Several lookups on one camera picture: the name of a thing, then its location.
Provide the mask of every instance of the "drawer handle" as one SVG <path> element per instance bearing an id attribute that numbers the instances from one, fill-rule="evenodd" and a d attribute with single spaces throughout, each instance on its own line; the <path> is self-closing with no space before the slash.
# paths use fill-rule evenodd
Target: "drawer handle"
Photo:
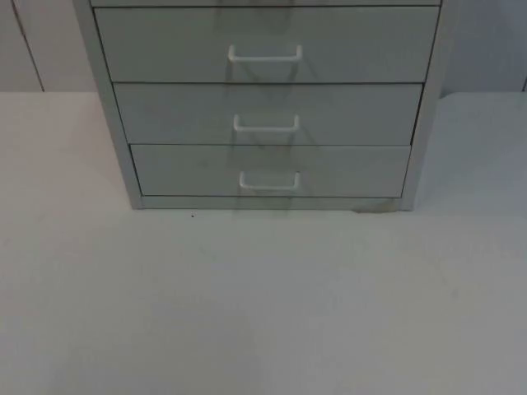
<path id="1" fill-rule="evenodd" d="M 296 133 L 300 130 L 300 117 L 295 115 L 293 126 L 279 127 L 279 126 L 241 126 L 240 116 L 237 114 L 234 116 L 232 127 L 237 133 Z"/>
<path id="2" fill-rule="evenodd" d="M 238 56 L 236 46 L 231 45 L 227 57 L 231 63 L 298 63 L 304 58 L 304 49 L 297 45 L 292 56 Z"/>
<path id="3" fill-rule="evenodd" d="M 248 191 L 255 191 L 255 192 L 295 192 L 300 187 L 300 173 L 295 173 L 295 178 L 293 180 L 292 185 L 286 185 L 283 187 L 276 186 L 276 185 L 251 185 L 248 184 L 245 180 L 245 172 L 242 171 L 240 173 L 240 182 L 239 182 L 240 188 L 248 190 Z"/>

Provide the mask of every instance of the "drawer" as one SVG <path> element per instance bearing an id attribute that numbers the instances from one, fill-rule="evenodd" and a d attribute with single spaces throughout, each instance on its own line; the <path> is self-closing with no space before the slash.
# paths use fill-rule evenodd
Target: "drawer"
<path id="1" fill-rule="evenodd" d="M 397 198 L 409 146 L 132 145 L 152 196 Z"/>
<path id="2" fill-rule="evenodd" d="M 425 80 L 439 7 L 98 8 L 113 81 Z"/>
<path id="3" fill-rule="evenodd" d="M 418 6 L 440 0 L 91 0 L 94 7 Z"/>
<path id="4" fill-rule="evenodd" d="M 116 84 L 130 143 L 407 146 L 421 85 Z"/>

